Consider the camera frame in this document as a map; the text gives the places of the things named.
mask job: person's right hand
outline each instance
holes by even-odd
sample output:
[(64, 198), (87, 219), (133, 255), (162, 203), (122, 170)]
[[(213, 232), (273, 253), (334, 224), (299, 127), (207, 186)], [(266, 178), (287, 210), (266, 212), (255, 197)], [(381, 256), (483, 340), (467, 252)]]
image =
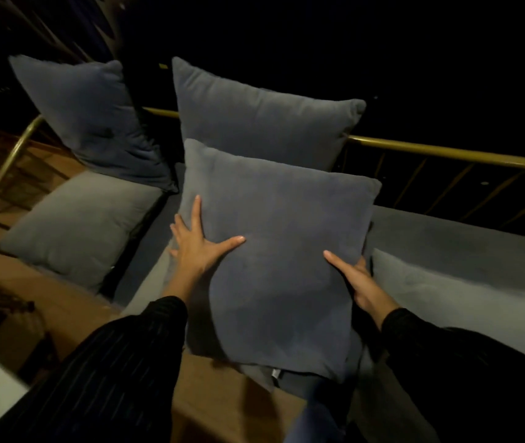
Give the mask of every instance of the person's right hand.
[(381, 324), (389, 313), (401, 308), (401, 306), (396, 303), (396, 300), (391, 298), (377, 285), (373, 278), (371, 278), (363, 256), (361, 256), (361, 259), (354, 266), (345, 263), (328, 250), (324, 251), (324, 258), (345, 275), (355, 290), (355, 303), (373, 317), (379, 329), (381, 329)]

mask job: black pinstriped shirt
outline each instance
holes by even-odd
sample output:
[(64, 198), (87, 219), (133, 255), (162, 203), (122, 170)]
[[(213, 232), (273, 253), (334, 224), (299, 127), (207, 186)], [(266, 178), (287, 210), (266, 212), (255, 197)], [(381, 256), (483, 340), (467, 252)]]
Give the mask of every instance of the black pinstriped shirt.
[(186, 321), (164, 297), (98, 328), (0, 418), (0, 441), (169, 441)]

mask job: pillow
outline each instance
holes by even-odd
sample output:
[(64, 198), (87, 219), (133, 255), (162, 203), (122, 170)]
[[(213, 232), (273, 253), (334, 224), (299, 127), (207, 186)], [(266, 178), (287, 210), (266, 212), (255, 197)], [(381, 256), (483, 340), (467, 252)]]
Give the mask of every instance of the pillow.
[(1, 239), (0, 250), (97, 293), (162, 190), (85, 171), (63, 183)]
[(323, 101), (255, 88), (172, 59), (183, 140), (233, 155), (330, 170), (365, 101)]
[(525, 291), (430, 272), (377, 249), (372, 260), (377, 284), (421, 319), (477, 331), (525, 354)]
[(57, 64), (9, 58), (33, 104), (88, 169), (177, 193), (170, 168), (142, 130), (119, 61)]
[(193, 292), (191, 351), (342, 381), (352, 300), (322, 252), (348, 261), (361, 255), (381, 184), (234, 156), (191, 139), (185, 163), (185, 223), (200, 194), (207, 239), (247, 239)]

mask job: tan floor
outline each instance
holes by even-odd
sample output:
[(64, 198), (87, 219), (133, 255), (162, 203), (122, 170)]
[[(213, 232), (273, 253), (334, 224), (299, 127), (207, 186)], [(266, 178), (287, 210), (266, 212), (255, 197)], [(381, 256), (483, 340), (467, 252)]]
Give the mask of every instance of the tan floor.
[[(74, 174), (80, 169), (76, 162), (66, 165), (71, 165)], [(11, 214), (11, 221), (21, 215)], [(97, 327), (117, 317), (98, 299), (2, 255), (0, 284), (35, 301), (61, 358)], [(281, 390), (269, 394), (230, 367), (184, 355), (173, 398), (172, 441), (280, 442), (304, 404)]]

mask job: black sleeve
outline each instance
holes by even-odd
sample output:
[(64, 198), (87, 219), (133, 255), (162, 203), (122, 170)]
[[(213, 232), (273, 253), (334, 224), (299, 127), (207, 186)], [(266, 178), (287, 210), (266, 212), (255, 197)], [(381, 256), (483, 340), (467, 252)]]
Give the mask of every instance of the black sleeve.
[(98, 328), (0, 418), (0, 441), (168, 441), (186, 321), (164, 297)]
[(525, 438), (525, 355), (406, 309), (382, 324), (388, 365), (443, 442)]

